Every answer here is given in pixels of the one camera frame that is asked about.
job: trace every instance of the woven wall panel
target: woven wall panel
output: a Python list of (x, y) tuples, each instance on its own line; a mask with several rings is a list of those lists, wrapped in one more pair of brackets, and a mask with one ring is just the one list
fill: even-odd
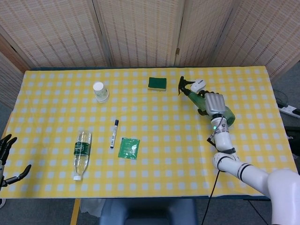
[(187, 0), (176, 65), (207, 65), (229, 17), (233, 1)]
[(23, 75), (16, 67), (8, 64), (8, 59), (0, 54), (0, 102), (14, 108), (21, 88)]
[(8, 58), (9, 61), (11, 61), (23, 74), (25, 73), (26, 70), (29, 68), (24, 65), (16, 56), (14, 53), (14, 50), (7, 45), (5, 45), (1, 40), (0, 40), (0, 52), (5, 55), (6, 58)]
[(173, 66), (179, 1), (97, 0), (115, 66)]
[(2, 0), (0, 25), (36, 67), (106, 66), (86, 0)]
[(274, 78), (299, 55), (298, 0), (242, 0), (211, 65), (265, 65)]

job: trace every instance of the green sponge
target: green sponge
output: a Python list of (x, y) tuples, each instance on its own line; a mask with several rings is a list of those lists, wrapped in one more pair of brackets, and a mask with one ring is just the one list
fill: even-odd
[(167, 87), (167, 78), (149, 77), (149, 90), (165, 90)]

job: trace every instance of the bottle cap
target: bottle cap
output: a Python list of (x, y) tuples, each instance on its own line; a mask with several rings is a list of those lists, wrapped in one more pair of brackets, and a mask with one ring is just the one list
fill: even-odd
[(81, 176), (74, 176), (73, 180), (81, 180)]

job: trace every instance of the green spray bottle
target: green spray bottle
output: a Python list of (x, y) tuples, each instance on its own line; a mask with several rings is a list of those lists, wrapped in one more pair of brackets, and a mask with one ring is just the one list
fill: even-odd
[[(205, 94), (209, 93), (209, 91), (201, 90), (197, 94), (185, 88), (186, 85), (193, 84), (193, 83), (194, 83), (193, 81), (186, 81), (184, 77), (181, 76), (178, 84), (178, 95), (180, 94), (180, 91), (182, 91), (198, 107), (198, 112), (200, 115), (202, 116), (208, 115), (205, 108)], [(235, 116), (233, 112), (227, 106), (223, 116), (226, 118), (228, 126), (231, 126), (235, 121)]]

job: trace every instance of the marker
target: marker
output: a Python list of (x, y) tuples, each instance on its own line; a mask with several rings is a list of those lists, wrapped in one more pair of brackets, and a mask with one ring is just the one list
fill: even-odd
[(111, 149), (113, 149), (113, 147), (114, 147), (114, 141), (116, 140), (116, 134), (117, 134), (118, 124), (119, 124), (119, 120), (116, 120), (114, 122), (114, 127), (113, 127), (112, 140), (111, 140)]

